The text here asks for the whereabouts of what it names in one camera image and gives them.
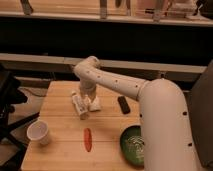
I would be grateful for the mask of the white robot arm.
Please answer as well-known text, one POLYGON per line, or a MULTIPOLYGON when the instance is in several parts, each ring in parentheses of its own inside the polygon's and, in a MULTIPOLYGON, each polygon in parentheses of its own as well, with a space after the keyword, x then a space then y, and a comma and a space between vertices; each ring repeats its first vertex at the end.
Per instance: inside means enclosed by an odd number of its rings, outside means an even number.
POLYGON ((186 100, 175 83, 106 72, 94 56, 73 71, 80 79, 80 91, 88 96, 101 85, 139 103, 144 171, 199 171, 186 100))

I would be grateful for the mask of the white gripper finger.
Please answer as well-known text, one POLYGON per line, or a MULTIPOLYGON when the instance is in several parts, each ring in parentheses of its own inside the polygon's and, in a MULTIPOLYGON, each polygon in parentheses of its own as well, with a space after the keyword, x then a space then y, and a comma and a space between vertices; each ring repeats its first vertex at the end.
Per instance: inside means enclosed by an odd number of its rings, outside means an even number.
POLYGON ((71 92, 71 97, 74 98, 74 97, 76 97, 76 96, 77 96, 77 92, 76 92, 76 91, 72 91, 72 92, 71 92))
POLYGON ((96 97, 92 102, 89 103, 89 111, 94 112, 100 110, 101 110, 100 100, 98 97, 96 97))

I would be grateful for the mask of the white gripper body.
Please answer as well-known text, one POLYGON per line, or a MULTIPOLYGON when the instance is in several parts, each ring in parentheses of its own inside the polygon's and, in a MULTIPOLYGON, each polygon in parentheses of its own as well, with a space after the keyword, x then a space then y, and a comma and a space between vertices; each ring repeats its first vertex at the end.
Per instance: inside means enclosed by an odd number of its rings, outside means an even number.
POLYGON ((80 81, 80 94, 82 97, 88 96, 90 100, 96 98, 96 84, 89 81, 80 81))

